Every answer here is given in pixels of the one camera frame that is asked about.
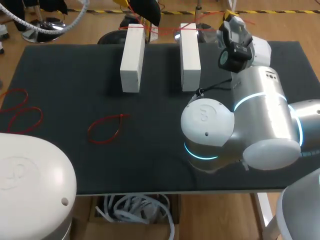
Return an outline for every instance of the red cable tie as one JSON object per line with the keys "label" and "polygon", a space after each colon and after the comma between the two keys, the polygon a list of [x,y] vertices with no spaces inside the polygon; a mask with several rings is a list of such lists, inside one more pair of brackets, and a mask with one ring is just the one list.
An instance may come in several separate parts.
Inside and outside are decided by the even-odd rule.
{"label": "red cable tie", "polygon": [[[113,115],[113,116],[105,116],[105,117],[100,118],[97,121],[93,122],[90,125],[90,127],[88,128],[88,130],[87,130],[88,141],[91,142],[91,143],[94,143],[94,144],[108,144],[108,143],[110,143],[119,134],[119,131],[120,131],[120,128],[121,128],[121,124],[122,124],[122,118],[126,118],[126,117],[129,117],[129,116],[130,116],[129,114],[119,114],[119,115]],[[109,139],[104,140],[104,141],[96,141],[96,140],[93,140],[92,138],[90,138],[90,132],[91,132],[92,128],[95,125],[101,124],[101,123],[105,122],[106,120],[115,119],[115,118],[119,118],[119,127],[118,127],[118,130],[115,132],[115,134],[112,137],[110,137]]]}
{"label": "red cable tie", "polygon": [[2,93],[0,95],[0,99],[3,98],[4,96],[10,94],[10,93],[13,93],[13,92],[23,92],[23,93],[25,93],[25,99],[23,100],[23,102],[19,103],[16,106],[13,106],[13,107],[8,108],[8,109],[0,109],[0,113],[7,113],[7,112],[10,112],[10,111],[16,110],[16,109],[22,107],[28,101],[28,98],[29,98],[28,92],[27,92],[27,90],[22,89],[22,88],[13,88],[11,90],[8,90],[8,91],[6,91],[6,92],[4,92],[4,93]]}
{"label": "red cable tie", "polygon": [[[16,120],[17,116],[19,116],[20,114],[22,113],[25,113],[25,112],[28,112],[28,111],[31,111],[31,110],[37,110],[41,113],[41,117],[40,117],[40,120],[34,124],[33,126],[31,127],[28,127],[26,130],[24,131],[17,131],[17,132],[10,132],[10,128],[12,127],[14,121]],[[31,106],[31,107],[26,107],[26,108],[23,108],[21,110],[19,110],[10,120],[9,124],[8,124],[8,128],[7,128],[7,133],[8,134],[25,134],[27,132],[30,132],[32,131],[33,129],[35,129],[37,126],[39,126],[39,124],[41,124],[41,122],[43,121],[44,119],[44,114],[42,112],[42,110],[36,106]]]}

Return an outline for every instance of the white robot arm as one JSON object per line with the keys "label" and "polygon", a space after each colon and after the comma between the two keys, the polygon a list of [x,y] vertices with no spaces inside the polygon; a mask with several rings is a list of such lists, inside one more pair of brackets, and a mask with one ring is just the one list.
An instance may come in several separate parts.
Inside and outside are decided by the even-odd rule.
{"label": "white robot arm", "polygon": [[243,159],[253,168],[272,170],[319,153],[320,100],[288,105],[280,78],[269,67],[268,42],[251,36],[238,16],[226,12],[217,36],[224,48],[218,65],[231,72],[234,109],[203,98],[201,88],[196,92],[181,116],[191,164],[214,172]]}

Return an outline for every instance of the red rope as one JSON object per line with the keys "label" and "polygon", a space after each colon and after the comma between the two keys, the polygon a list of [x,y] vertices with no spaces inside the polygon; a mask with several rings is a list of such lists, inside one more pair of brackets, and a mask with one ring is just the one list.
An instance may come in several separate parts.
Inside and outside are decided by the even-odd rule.
{"label": "red rope", "polygon": [[[105,116],[103,118],[98,119],[97,121],[92,123],[90,125],[90,127],[88,128],[88,130],[87,130],[88,141],[91,142],[91,143],[94,143],[94,144],[108,144],[108,143],[110,143],[119,134],[119,131],[120,131],[120,128],[121,128],[121,124],[122,124],[122,118],[126,118],[126,117],[129,117],[129,116],[130,116],[129,114],[119,114],[119,115],[113,115],[113,116]],[[101,124],[101,123],[105,122],[106,120],[116,119],[116,118],[119,118],[119,127],[118,127],[118,130],[115,132],[115,134],[112,137],[110,137],[109,139],[104,140],[104,141],[96,141],[96,140],[93,140],[90,137],[90,132],[91,132],[91,130],[92,130],[92,128],[94,126],[96,126],[97,124]]]}
{"label": "red rope", "polygon": [[[39,121],[34,124],[33,126],[30,126],[28,127],[26,130],[23,130],[23,131],[10,131],[10,128],[12,127],[14,121],[16,120],[16,118],[21,115],[22,113],[25,113],[25,112],[29,112],[31,110],[37,110],[40,112],[41,114],[41,117],[39,119]],[[31,106],[31,107],[26,107],[26,108],[23,108],[23,109],[20,109],[10,120],[9,124],[8,124],[8,128],[7,128],[7,133],[9,134],[25,134],[25,133],[28,133],[30,131],[32,131],[33,129],[35,129],[37,126],[39,126],[41,124],[41,122],[43,121],[44,119],[44,113],[42,112],[42,110],[36,106]]]}
{"label": "red rope", "polygon": [[0,113],[7,113],[7,112],[10,112],[10,111],[16,110],[16,109],[22,107],[28,101],[28,98],[29,98],[28,97],[28,92],[27,92],[27,90],[22,89],[22,88],[13,88],[11,90],[8,90],[8,91],[6,91],[6,92],[4,92],[4,93],[2,93],[0,95],[0,99],[3,98],[4,96],[6,96],[6,95],[8,95],[10,93],[14,93],[14,92],[22,92],[22,93],[24,93],[25,94],[25,99],[23,100],[23,102],[19,103],[16,106],[13,106],[13,107],[8,108],[8,109],[0,109]]}
{"label": "red rope", "polygon": [[[139,22],[139,18],[138,18],[138,15],[135,13],[135,11],[132,9],[130,3],[128,2],[128,8],[131,10],[131,12],[134,14],[135,18],[137,19],[137,21]],[[189,26],[190,24],[192,23],[195,23],[197,22],[198,20],[206,17],[206,16],[209,16],[209,15],[215,15],[215,14],[224,14],[223,12],[209,12],[209,13],[205,13],[205,14],[202,14],[200,17],[198,18],[195,18],[193,22],[189,22],[188,24],[186,24],[185,26],[183,27],[149,27],[149,26],[145,26],[144,24],[142,24],[142,26],[123,26],[123,27],[119,27],[119,30],[121,29],[128,29],[128,28],[138,28],[138,29],[150,29],[150,32],[151,33],[154,33],[154,34],[157,34],[159,36],[166,36],[166,35],[169,35],[169,34],[173,34],[175,31],[180,31],[181,29],[184,29],[184,30],[196,30],[196,31],[203,31],[203,32],[210,32],[210,31],[216,31],[214,28],[209,28],[209,29],[201,29],[201,28],[186,28],[187,26]],[[245,23],[249,23],[249,24],[253,24],[253,25],[256,25],[254,22],[252,21],[248,21],[248,20],[244,20]],[[167,31],[165,33],[159,33],[159,32],[156,32],[156,31],[153,31],[152,29],[158,29],[158,30],[170,30],[170,31]]]}
{"label": "red rope", "polygon": [[[0,113],[8,113],[8,112],[11,112],[11,111],[14,111],[20,107],[22,107],[23,105],[25,105],[29,99],[29,96],[28,96],[28,92],[27,90],[25,89],[22,89],[22,88],[13,88],[11,90],[8,90],[4,93],[2,93],[0,95],[0,99],[3,98],[4,96],[10,94],[10,93],[14,93],[14,92],[22,92],[25,94],[25,99],[23,100],[23,102],[19,103],[18,105],[16,106],[13,106],[13,107],[10,107],[8,109],[0,109]],[[31,110],[37,110],[41,113],[41,117],[40,117],[40,120],[34,124],[33,126],[31,127],[28,127],[26,130],[23,130],[23,131],[18,131],[18,132],[10,132],[10,129],[14,123],[14,121],[16,120],[17,116],[21,115],[22,113],[25,113],[25,112],[28,112],[28,111],[31,111]],[[10,134],[25,134],[25,133],[28,133],[30,131],[32,131],[34,128],[36,128],[37,126],[39,126],[41,124],[41,122],[43,121],[43,118],[44,118],[44,114],[42,112],[42,110],[36,106],[31,106],[31,107],[26,107],[26,108],[23,108],[23,109],[20,109],[18,112],[16,112],[16,114],[10,119],[10,122],[8,124],[8,127],[7,127],[7,133],[10,133]]]}

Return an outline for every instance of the chair base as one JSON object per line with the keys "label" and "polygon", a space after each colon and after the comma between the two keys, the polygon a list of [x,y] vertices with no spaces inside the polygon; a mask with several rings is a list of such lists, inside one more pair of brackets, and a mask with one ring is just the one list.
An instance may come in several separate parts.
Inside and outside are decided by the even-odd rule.
{"label": "chair base", "polygon": [[[67,25],[58,18],[47,17],[44,21],[33,20],[30,24],[45,30],[62,30],[67,27]],[[24,31],[21,36],[24,40],[30,43],[47,43],[58,39],[62,34],[43,34],[33,29],[28,29]]]}

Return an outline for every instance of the black table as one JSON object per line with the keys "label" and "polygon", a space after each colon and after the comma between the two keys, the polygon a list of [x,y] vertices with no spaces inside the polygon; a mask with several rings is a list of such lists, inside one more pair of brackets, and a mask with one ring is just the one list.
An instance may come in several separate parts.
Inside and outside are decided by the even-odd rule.
{"label": "black table", "polygon": [[[320,84],[298,42],[270,42],[271,67],[280,77],[289,103],[320,98]],[[26,106],[42,109],[43,123],[30,136],[58,146],[69,157],[77,177],[77,194],[134,192],[281,190],[320,167],[320,157],[310,156],[283,169],[246,171],[241,163],[206,174],[187,161],[180,127],[181,113],[192,93],[181,91],[178,44],[145,47],[140,93],[122,93],[120,64],[123,45],[42,45],[26,47],[10,89],[29,93]],[[199,45],[201,87],[228,79],[218,68],[219,50],[214,44]],[[206,95],[233,108],[231,92]],[[8,95],[3,108],[21,101]],[[2,113],[5,131],[14,112]],[[109,144],[88,142],[87,129],[95,120],[130,114],[119,136]],[[36,112],[21,116],[13,131],[38,119]],[[109,138],[117,120],[93,131]]]}

